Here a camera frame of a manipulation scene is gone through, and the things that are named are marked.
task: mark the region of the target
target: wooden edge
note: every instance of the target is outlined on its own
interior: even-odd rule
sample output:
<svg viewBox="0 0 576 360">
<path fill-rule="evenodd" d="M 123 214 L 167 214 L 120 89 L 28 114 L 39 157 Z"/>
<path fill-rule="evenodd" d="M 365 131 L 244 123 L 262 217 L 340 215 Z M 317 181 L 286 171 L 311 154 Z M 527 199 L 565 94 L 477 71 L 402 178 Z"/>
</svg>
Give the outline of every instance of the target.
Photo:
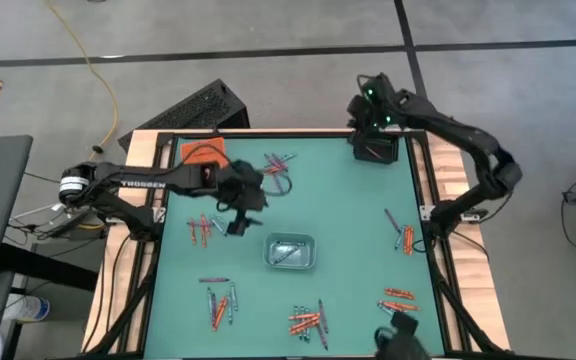
<svg viewBox="0 0 576 360">
<path fill-rule="evenodd" d="M 350 134 L 352 129 L 346 128 L 321 128 L 321 129 L 221 129 L 221 134 L 255 134 L 255 133 L 340 133 Z M 393 130 L 388 132 L 401 132 L 401 130 Z M 210 134 L 215 133 L 209 129 L 172 129 L 172 130 L 135 130 L 132 135 L 132 141 L 128 156 L 126 158 L 126 165 L 133 166 L 152 166 L 152 160 L 155 154 L 157 136 L 159 133 L 177 133 L 177 134 Z M 437 178 L 437 186 L 442 199 L 455 198 L 468 190 L 468 182 L 461 159 L 459 149 L 454 146 L 443 142 L 441 139 L 429 134 L 430 150 L 433 158 L 433 165 L 435 169 L 435 177 Z M 415 154 L 418 161 L 420 170 L 420 179 L 424 187 L 424 194 L 429 196 L 428 177 L 425 173 L 423 166 L 423 157 L 421 149 L 415 146 Z M 146 201 L 147 191 L 143 189 L 120 189 L 119 196 L 130 202 L 133 205 L 143 205 Z M 483 245 L 481 232 L 478 226 L 461 226 L 458 229 L 464 235 L 469 236 L 473 240 Z M 89 348 L 96 345 L 105 334 L 106 316 L 108 315 L 108 296 L 110 294 L 111 272 L 112 264 L 116 258 L 117 251 L 121 242 L 128 234 L 128 230 L 124 225 L 113 227 L 108 235 L 106 242 L 105 262 L 106 266 L 103 274 L 104 276 L 104 304 L 101 308 L 101 318 L 97 331 L 93 334 Z M 464 305 L 475 318 L 481 328 L 488 334 L 488 336 L 497 345 L 502 348 L 509 348 L 508 338 L 501 317 L 501 310 L 497 301 L 494 283 L 492 282 L 492 274 L 490 267 L 482 258 L 482 254 L 476 249 L 473 249 L 468 244 L 456 240 L 456 235 L 450 237 L 451 248 L 453 252 L 453 259 L 457 271 L 457 278 L 459 287 L 462 294 Z M 132 265 L 135 258 L 136 243 L 128 242 L 124 247 L 121 257 L 117 263 L 116 280 L 115 280 L 115 294 L 113 296 L 111 321 L 112 324 L 116 316 L 119 315 L 121 310 L 126 304 L 127 292 L 129 288 L 129 281 L 132 272 Z M 145 275 L 150 261 L 150 254 L 152 248 L 146 249 L 144 266 L 142 266 L 140 279 Z M 438 259 L 441 259 L 441 254 L 436 251 Z M 91 311 L 86 326 L 84 335 L 84 344 L 92 333 L 95 324 L 97 312 L 99 309 L 99 298 L 101 291 L 101 281 L 97 281 L 97 288 L 91 305 Z M 444 300 L 446 308 L 446 317 L 449 324 L 450 336 L 452 339 L 453 349 L 458 350 L 454 344 L 459 344 L 459 334 L 457 332 L 456 321 L 454 312 L 450 309 L 450 305 Z M 141 314 L 143 311 L 143 301 L 139 308 L 135 311 L 133 316 L 130 336 L 128 340 L 128 350 L 135 350 L 137 347 L 137 339 L 139 334 L 139 326 L 141 325 Z"/>
</svg>

